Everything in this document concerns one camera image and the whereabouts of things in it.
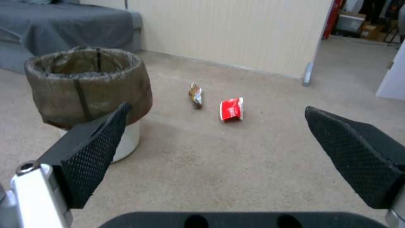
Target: trash bag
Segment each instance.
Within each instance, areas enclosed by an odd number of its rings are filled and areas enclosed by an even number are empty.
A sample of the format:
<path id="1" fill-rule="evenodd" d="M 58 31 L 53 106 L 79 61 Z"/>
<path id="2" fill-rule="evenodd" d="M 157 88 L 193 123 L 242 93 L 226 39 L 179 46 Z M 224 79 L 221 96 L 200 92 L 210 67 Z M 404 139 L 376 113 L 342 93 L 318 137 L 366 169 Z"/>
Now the trash bag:
<path id="1" fill-rule="evenodd" d="M 31 58 L 25 71 L 43 122 L 62 129 L 116 110 L 132 109 L 127 125 L 152 107 L 152 91 L 143 61 L 120 49 L 77 47 Z"/>

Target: screw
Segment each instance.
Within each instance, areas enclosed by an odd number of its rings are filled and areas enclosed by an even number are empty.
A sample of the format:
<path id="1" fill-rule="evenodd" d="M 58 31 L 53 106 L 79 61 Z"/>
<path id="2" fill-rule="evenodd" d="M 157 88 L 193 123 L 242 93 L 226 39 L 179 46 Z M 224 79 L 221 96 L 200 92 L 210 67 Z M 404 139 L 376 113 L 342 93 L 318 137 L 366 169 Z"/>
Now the screw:
<path id="1" fill-rule="evenodd" d="M 15 170 L 15 173 L 17 174 L 17 176 L 22 176 L 24 174 L 27 174 L 31 171 L 34 171 L 38 168 L 40 168 L 40 164 L 37 161 L 27 161 L 22 163 L 21 165 L 19 165 L 17 167 L 17 169 Z"/>

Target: black strap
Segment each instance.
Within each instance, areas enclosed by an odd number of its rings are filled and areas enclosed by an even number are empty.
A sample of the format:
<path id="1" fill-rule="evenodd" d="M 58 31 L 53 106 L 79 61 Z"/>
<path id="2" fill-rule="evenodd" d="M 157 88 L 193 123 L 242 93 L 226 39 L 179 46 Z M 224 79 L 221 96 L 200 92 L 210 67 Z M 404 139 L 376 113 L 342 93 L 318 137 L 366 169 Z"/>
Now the black strap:
<path id="1" fill-rule="evenodd" d="M 101 53 L 100 48 L 96 48 L 97 51 L 97 72 L 101 72 Z"/>
<path id="2" fill-rule="evenodd" d="M 83 109 L 84 117 L 86 118 L 86 121 L 92 121 L 93 118 L 90 114 L 89 108 L 87 106 L 86 98 L 84 97 L 83 89 L 80 86 L 80 81 L 78 79 L 73 80 L 75 84 L 75 88 L 77 91 L 77 95 L 79 96 L 81 108 Z"/>

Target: carpet floor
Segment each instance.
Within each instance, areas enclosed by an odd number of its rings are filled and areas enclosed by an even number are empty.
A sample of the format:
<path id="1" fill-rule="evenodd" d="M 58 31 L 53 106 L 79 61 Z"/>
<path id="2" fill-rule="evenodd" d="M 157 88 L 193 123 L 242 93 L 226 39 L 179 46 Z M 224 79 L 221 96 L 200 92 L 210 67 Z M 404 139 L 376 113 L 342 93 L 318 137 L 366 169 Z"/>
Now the carpet floor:
<path id="1" fill-rule="evenodd" d="M 153 91 L 141 141 L 108 169 L 73 227 L 132 211 L 347 211 L 384 222 L 336 171 L 311 135 L 307 105 L 371 123 L 405 144 L 405 102 L 375 96 L 396 50 L 330 38 L 310 87 L 276 74 L 140 53 Z M 203 89 L 196 110 L 188 87 Z M 222 123 L 219 104 L 244 97 L 244 120 Z M 59 138 L 43 124 L 24 75 L 0 70 L 0 182 Z"/>

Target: trash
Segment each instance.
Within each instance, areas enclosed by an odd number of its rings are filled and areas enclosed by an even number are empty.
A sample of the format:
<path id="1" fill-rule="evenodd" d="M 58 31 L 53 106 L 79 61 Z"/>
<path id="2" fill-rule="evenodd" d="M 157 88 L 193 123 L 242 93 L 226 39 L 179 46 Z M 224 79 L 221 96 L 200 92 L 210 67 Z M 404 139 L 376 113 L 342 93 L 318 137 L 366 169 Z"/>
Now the trash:
<path id="1" fill-rule="evenodd" d="M 194 102 L 195 106 L 200 109 L 203 106 L 203 98 L 201 94 L 203 90 L 198 87 L 194 82 L 190 85 L 190 90 L 188 91 L 188 96 L 190 96 L 191 100 Z"/>
<path id="2" fill-rule="evenodd" d="M 243 120 L 243 97 L 221 102 L 220 115 L 223 122 L 234 118 Z"/>

